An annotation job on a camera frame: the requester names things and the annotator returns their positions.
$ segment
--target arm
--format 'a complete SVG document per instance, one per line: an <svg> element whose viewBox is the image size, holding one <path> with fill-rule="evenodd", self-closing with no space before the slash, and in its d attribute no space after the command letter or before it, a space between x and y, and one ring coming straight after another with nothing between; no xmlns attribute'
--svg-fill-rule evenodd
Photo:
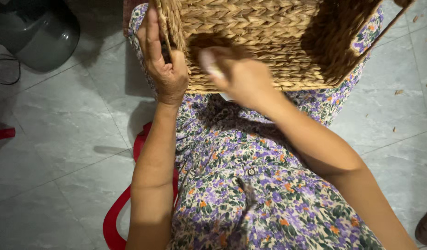
<svg viewBox="0 0 427 250"><path fill-rule="evenodd" d="M172 63L165 64L152 4L137 36L159 95L152 128L133 172L126 249L165 249L170 241L176 117L187 89L187 66L179 51L172 51Z"/></svg>
<svg viewBox="0 0 427 250"><path fill-rule="evenodd" d="M275 91L264 64L250 59L234 60L233 53L223 48L206 52L213 54L217 66L225 72L225 76L210 72L216 86L240 105L274 121L311 170L340 191L384 247L416 249L360 156L338 135L301 113ZM317 141L326 142L326 146Z"/></svg>

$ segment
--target hand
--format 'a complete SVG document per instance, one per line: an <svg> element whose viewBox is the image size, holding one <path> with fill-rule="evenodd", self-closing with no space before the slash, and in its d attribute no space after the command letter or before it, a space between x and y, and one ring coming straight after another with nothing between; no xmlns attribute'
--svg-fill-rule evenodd
<svg viewBox="0 0 427 250"><path fill-rule="evenodd" d="M266 65L240 57L243 53L236 49L210 47L200 52L200 63L217 88L239 105L264 113L273 100L284 99L283 94L273 88Z"/></svg>
<svg viewBox="0 0 427 250"><path fill-rule="evenodd" d="M172 63L164 62L161 54L158 13L152 3L149 3L147 13L136 34L144 54L146 70L156 82L158 101L179 107L188 85L187 65L183 52L178 50L170 52Z"/></svg>

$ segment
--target woman's left hand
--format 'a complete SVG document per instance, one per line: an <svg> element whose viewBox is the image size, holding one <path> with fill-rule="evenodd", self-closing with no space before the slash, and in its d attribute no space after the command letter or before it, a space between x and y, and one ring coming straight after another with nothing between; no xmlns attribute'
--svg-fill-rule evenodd
<svg viewBox="0 0 427 250"><path fill-rule="evenodd" d="M172 63L164 62L161 54L158 13L152 3L149 3L147 13L136 34L144 54L146 70L156 82L158 101L179 107L188 85L187 65L183 52L179 50L170 52Z"/></svg>

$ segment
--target woven basket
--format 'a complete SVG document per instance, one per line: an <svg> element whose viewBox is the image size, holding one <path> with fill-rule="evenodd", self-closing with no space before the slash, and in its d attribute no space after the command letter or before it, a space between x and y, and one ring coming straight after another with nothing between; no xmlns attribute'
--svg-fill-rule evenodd
<svg viewBox="0 0 427 250"><path fill-rule="evenodd" d="M198 65L210 46L243 46L272 71L277 90L335 88L415 0L364 53L353 39L383 0L154 0L168 49L185 53L187 93L220 93Z"/></svg>

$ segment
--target forearm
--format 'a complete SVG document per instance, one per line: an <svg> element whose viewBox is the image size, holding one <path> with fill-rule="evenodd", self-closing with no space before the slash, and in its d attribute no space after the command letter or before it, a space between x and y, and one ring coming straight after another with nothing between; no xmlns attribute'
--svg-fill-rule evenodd
<svg viewBox="0 0 427 250"><path fill-rule="evenodd" d="M360 156L334 132L300 112L282 94L267 98L261 112L274 121L311 170L322 177L354 170L365 164Z"/></svg>
<svg viewBox="0 0 427 250"><path fill-rule="evenodd" d="M177 107L158 103L131 185L127 249L164 249L170 240Z"/></svg>
<svg viewBox="0 0 427 250"><path fill-rule="evenodd" d="M416 249L361 157L334 132L298 111L284 96L262 110L313 172L333 184L387 249Z"/></svg>

